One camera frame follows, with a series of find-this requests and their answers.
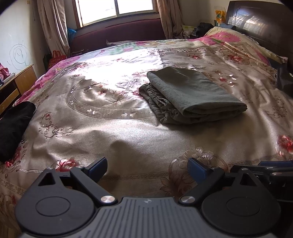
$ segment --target maroon sofa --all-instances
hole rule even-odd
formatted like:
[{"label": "maroon sofa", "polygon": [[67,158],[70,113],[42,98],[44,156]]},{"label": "maroon sofa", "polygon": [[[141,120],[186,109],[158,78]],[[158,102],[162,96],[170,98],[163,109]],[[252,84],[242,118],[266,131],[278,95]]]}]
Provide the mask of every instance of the maroon sofa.
[{"label": "maroon sofa", "polygon": [[74,38],[70,45],[71,52],[81,50],[94,51],[107,47],[106,40],[118,42],[123,40],[165,40],[160,19],[133,21],[108,26]]}]

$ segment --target beige curtain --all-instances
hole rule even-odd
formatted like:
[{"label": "beige curtain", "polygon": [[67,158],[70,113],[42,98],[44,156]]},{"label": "beige curtain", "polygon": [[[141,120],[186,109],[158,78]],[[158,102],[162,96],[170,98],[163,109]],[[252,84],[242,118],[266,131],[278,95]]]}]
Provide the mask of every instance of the beige curtain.
[{"label": "beige curtain", "polygon": [[37,0],[43,31],[50,48],[69,56],[64,0]]},{"label": "beige curtain", "polygon": [[157,0],[166,39],[182,38],[182,15],[178,0]]}]

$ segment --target satin bedspread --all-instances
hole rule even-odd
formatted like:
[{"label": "satin bedspread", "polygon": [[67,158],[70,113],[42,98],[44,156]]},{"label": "satin bedspread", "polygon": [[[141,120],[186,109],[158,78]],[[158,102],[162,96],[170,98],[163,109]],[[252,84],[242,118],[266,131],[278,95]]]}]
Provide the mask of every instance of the satin bedspread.
[{"label": "satin bedspread", "polygon": [[[68,171],[106,157],[99,184],[114,196],[178,198],[196,185],[187,173],[190,157],[225,170],[292,159],[293,100],[274,86],[276,70],[265,49],[216,29],[197,40],[97,50],[62,61],[40,78],[16,102],[29,100],[37,109],[14,157],[0,166],[1,221],[18,228],[15,204],[47,166]],[[247,111],[216,122],[162,125],[138,88],[148,83],[148,71],[166,66],[198,70]]]}]

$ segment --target wooden headboard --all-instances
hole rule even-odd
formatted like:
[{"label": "wooden headboard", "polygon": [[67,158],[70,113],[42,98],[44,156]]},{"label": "wooden headboard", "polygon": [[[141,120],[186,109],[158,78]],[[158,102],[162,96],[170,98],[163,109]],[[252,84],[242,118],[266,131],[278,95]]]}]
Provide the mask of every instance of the wooden headboard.
[{"label": "wooden headboard", "polygon": [[293,12],[285,5],[262,1],[230,1],[226,24],[249,35],[279,56],[289,58],[293,69]]}]

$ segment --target folded gray cloth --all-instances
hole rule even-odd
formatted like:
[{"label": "folded gray cloth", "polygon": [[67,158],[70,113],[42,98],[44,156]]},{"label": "folded gray cloth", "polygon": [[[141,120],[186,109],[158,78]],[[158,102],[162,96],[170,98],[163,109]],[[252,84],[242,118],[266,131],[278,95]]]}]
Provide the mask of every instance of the folded gray cloth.
[{"label": "folded gray cloth", "polygon": [[202,73],[166,67],[147,73],[139,88],[161,123],[192,124],[234,117],[246,104],[228,94]]}]

